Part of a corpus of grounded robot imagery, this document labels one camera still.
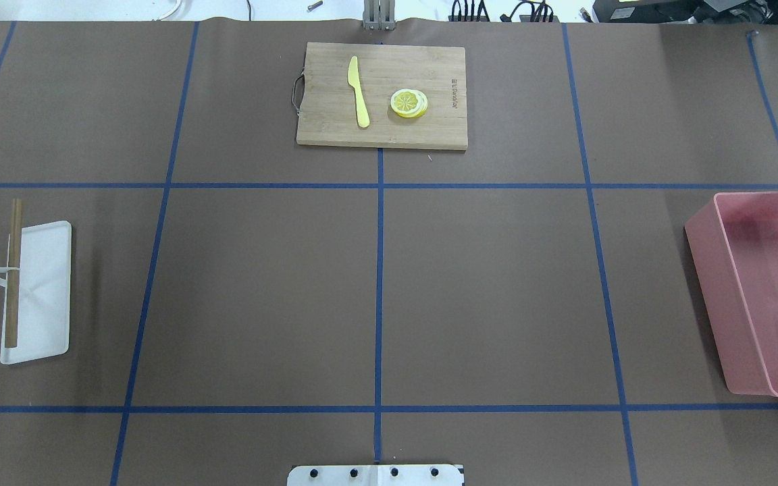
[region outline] black device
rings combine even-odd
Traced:
[[[595,0],[599,22],[663,24],[778,24],[778,0]]]
[[[663,24],[688,20],[697,8],[697,0],[595,0],[593,12],[599,22],[625,24]]]

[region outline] metal handle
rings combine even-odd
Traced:
[[[20,267],[22,247],[22,199],[11,204],[11,235],[8,242],[8,267]],[[8,271],[8,287],[5,290],[5,347],[16,348],[16,330],[20,311],[20,271]]]
[[[299,76],[296,77],[296,80],[293,81],[293,95],[290,96],[290,102],[293,104],[294,110],[296,110],[296,116],[299,116],[299,113],[302,113],[302,101],[299,102],[299,106],[296,106],[296,86],[299,85],[299,80],[305,79],[305,68],[302,68],[302,73],[299,73]],[[302,91],[302,96],[305,96],[305,90]]]

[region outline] table surface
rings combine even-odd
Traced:
[[[307,41],[466,47],[469,150],[296,145]],[[0,264],[12,197],[74,225],[70,350],[0,364],[0,484],[778,484],[683,234],[754,190],[778,27],[0,22]]]

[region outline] wooden cutting board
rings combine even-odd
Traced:
[[[346,82],[350,58],[371,125],[356,124],[354,91]],[[417,89],[428,111],[403,119],[389,107],[392,93]],[[305,95],[296,141],[301,145],[467,150],[467,64],[463,47],[308,43]]]

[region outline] blue tape grid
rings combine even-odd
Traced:
[[[0,52],[0,71],[8,52],[11,40],[16,28],[16,22],[9,25],[8,34],[5,37]],[[575,74],[572,67],[571,45],[566,25],[562,25],[563,40],[566,58],[566,68],[569,78],[569,87],[572,98],[572,108],[575,114],[575,129],[577,130],[578,148],[583,167],[583,184],[387,184],[384,180],[384,154],[383,149],[377,149],[377,184],[297,184],[296,182],[173,182],[173,171],[176,165],[176,151],[178,150],[179,135],[182,130],[186,99],[188,98],[188,84],[191,77],[192,63],[194,62],[195,47],[200,30],[200,22],[194,23],[190,49],[188,52],[188,64],[182,83],[182,96],[179,111],[176,118],[176,129],[170,147],[170,160],[167,164],[167,176],[164,182],[28,182],[27,184],[10,184],[0,182],[0,188],[163,188],[161,207],[158,215],[157,228],[155,228],[155,243],[152,247],[149,274],[146,279],[145,296],[143,296],[142,310],[138,324],[138,333],[134,344],[132,366],[130,367],[126,399],[123,406],[0,406],[0,413],[114,413],[122,416],[120,424],[120,436],[111,472],[111,485],[118,482],[124,443],[126,442],[128,421],[132,413],[232,413],[232,414],[269,414],[269,413],[369,413],[374,420],[374,461],[381,458],[381,423],[384,412],[391,413],[529,413],[529,412],[620,412],[623,418],[623,432],[626,443],[627,463],[633,485],[638,484],[636,471],[635,452],[632,445],[632,433],[629,422],[630,412],[676,412],[676,411],[737,411],[737,410],[778,410],[778,402],[772,403],[682,403],[682,404],[629,404],[626,400],[626,391],[623,384],[623,370],[621,370],[620,352],[615,333],[614,318],[611,310],[611,297],[608,292],[608,276],[602,253],[602,240],[599,234],[599,224],[596,214],[594,190],[778,190],[778,184],[596,184],[590,178],[590,167],[587,160],[587,148],[584,142],[584,127],[581,123],[581,111],[578,102],[577,89],[575,88]],[[760,91],[760,96],[768,113],[771,128],[778,145],[778,123],[776,123],[773,109],[770,105],[767,90],[762,79],[762,73],[754,51],[753,37],[756,33],[747,34],[746,40],[752,67]],[[375,339],[374,339],[374,405],[373,406],[133,406],[134,385],[136,372],[138,371],[140,352],[142,350],[142,337],[145,332],[146,318],[151,301],[152,286],[157,267],[158,252],[163,235],[164,219],[166,217],[167,202],[170,199],[170,190],[173,188],[330,188],[330,190],[377,190],[377,279],[375,302]],[[384,247],[384,207],[385,190],[473,190],[474,188],[490,188],[491,190],[585,190],[590,210],[590,222],[596,247],[596,259],[599,266],[600,282],[602,286],[602,299],[605,307],[605,317],[608,323],[608,337],[611,340],[612,362],[617,382],[618,404],[602,405],[479,405],[479,406],[384,406],[382,404],[382,330],[383,330],[383,247]]]

